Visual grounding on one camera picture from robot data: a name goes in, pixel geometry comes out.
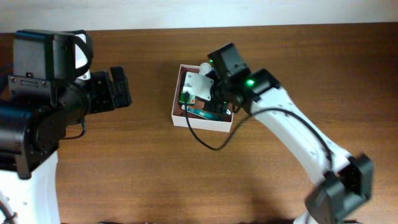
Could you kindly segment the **clear dark liquid bottle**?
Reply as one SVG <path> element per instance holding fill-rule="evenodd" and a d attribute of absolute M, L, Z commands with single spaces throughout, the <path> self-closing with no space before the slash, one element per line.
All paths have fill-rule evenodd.
<path fill-rule="evenodd" d="M 199 66 L 199 74 L 205 76 L 206 74 L 208 74 L 209 72 L 212 71 L 212 67 L 209 63 L 202 63 Z"/>

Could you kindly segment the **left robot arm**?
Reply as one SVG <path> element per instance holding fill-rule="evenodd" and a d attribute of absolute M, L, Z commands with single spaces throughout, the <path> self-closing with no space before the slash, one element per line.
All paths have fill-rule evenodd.
<path fill-rule="evenodd" d="M 91 72 L 93 56 L 84 30 L 15 32 L 10 98 L 1 101 L 2 223 L 59 223 L 57 151 L 67 128 L 131 105 L 124 69 Z"/>

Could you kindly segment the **teal white toothpaste tube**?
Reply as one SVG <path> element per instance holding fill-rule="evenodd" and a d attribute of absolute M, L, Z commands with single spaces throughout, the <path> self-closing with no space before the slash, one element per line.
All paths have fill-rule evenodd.
<path fill-rule="evenodd" d="M 199 118 L 211 120 L 211 121 L 229 122 L 233 118 L 231 113 L 218 114 L 218 113 L 205 111 L 203 109 L 199 109 L 199 108 L 196 108 L 196 107 L 190 106 L 190 105 L 188 105 L 187 108 L 185 108 L 184 105 L 180 105 L 180 109 L 183 111 L 187 110 L 188 114 L 192 114 Z"/>

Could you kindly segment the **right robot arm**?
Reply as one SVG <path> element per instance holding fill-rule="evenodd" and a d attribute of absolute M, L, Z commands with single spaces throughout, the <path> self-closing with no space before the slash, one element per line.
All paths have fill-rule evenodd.
<path fill-rule="evenodd" d="M 211 97 L 231 103 L 269 128 L 302 165 L 315 188 L 294 223 L 347 223 L 371 199 L 374 164 L 323 134 L 268 70 L 251 71 L 234 44 L 208 54 L 215 82 Z"/>

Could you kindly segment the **green Dettol soap box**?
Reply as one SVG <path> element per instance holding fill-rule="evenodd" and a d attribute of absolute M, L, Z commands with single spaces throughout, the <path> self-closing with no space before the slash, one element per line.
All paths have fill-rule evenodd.
<path fill-rule="evenodd" d="M 195 104 L 195 100 L 196 100 L 196 96 L 195 95 L 189 95 L 189 97 L 186 98 L 186 95 L 184 92 L 181 92 L 179 97 L 178 97 L 178 103 L 180 105 L 184 105 L 185 103 L 187 103 L 187 105 L 194 105 Z"/>

